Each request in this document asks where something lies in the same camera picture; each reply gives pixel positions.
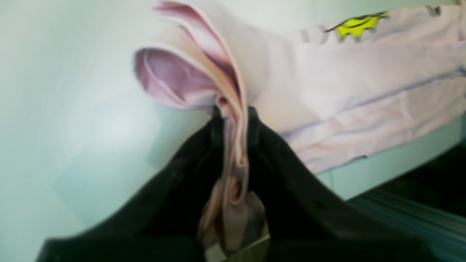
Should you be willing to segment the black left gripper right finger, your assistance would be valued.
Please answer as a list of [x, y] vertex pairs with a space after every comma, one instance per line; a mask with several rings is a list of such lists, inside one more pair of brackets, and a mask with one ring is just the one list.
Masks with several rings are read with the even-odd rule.
[[419, 237], [351, 207], [248, 108], [249, 186], [262, 201], [267, 262], [433, 262]]

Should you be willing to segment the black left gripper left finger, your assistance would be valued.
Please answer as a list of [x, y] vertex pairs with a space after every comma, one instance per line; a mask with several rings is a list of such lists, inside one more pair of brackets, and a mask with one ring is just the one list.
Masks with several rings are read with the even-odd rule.
[[223, 119], [190, 136], [168, 164], [98, 225], [45, 242], [39, 262], [204, 262], [197, 239], [205, 204], [223, 166]]

